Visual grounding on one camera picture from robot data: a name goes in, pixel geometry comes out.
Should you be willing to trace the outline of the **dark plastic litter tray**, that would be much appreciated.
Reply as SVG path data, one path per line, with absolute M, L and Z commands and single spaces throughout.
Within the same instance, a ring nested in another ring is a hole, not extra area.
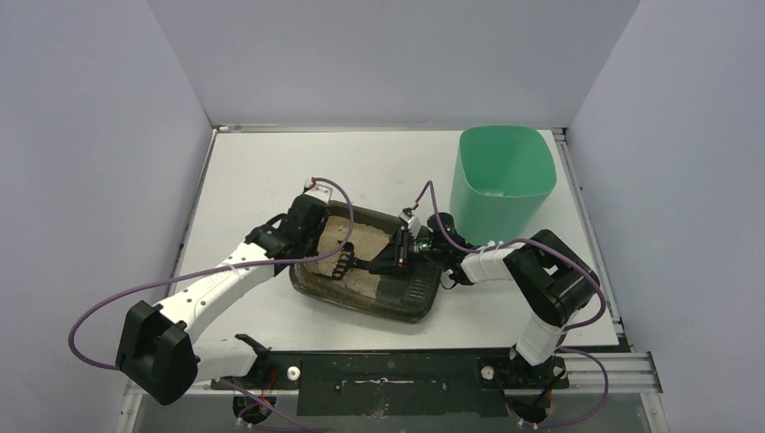
M 390 240 L 401 225 L 396 216 L 363 207 L 354 208 L 354 223 L 379 228 Z M 441 271 L 435 263 L 415 259 L 410 273 L 406 275 L 380 275 L 377 295 L 372 299 L 324 282 L 318 276 L 309 274 L 305 265 L 296 264 L 290 269 L 290 281 L 296 291 L 340 307 L 405 323 L 416 323 L 428 315 L 441 281 Z

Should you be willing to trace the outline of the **black slotted litter scoop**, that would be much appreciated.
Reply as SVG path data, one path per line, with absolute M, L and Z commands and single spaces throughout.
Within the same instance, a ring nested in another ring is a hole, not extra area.
M 363 260 L 356 256 L 355 246 L 348 242 L 340 249 L 334 268 L 332 269 L 329 278 L 335 281 L 342 280 L 350 270 L 356 269 L 366 271 L 370 274 L 383 274 L 391 264 L 394 264 L 393 259 L 384 257 L 382 253 L 379 253 L 371 260 Z

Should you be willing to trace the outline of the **green plastic bin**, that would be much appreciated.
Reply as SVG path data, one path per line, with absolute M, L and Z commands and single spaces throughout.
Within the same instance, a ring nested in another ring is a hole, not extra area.
M 554 158 L 535 129 L 487 125 L 460 134 L 449 211 L 470 244 L 522 234 L 557 185 Z M 488 190 L 509 197 L 487 197 Z

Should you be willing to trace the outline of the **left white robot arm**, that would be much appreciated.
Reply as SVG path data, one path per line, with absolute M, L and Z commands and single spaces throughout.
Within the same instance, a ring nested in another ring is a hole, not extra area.
M 209 275 L 126 313 L 115 364 L 161 405 L 192 384 L 247 375 L 264 348 L 247 335 L 201 340 L 203 332 L 249 290 L 318 253 L 333 190 L 297 196 L 280 223 L 257 226 Z

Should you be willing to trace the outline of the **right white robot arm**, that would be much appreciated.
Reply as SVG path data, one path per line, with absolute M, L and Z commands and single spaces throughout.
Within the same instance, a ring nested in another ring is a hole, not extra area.
M 354 266 L 371 274 L 399 276 L 419 263 L 432 263 L 457 285 L 514 282 L 531 314 L 513 350 L 530 366 L 547 362 L 569 331 L 604 314 L 601 305 L 593 318 L 575 321 L 591 299 L 603 299 L 604 294 L 595 272 L 548 229 L 509 244 L 491 241 L 477 246 L 457 232 L 447 212 L 430 216 L 419 234 L 411 226 L 413 220 L 402 213 L 391 241 L 373 259 L 356 259 Z

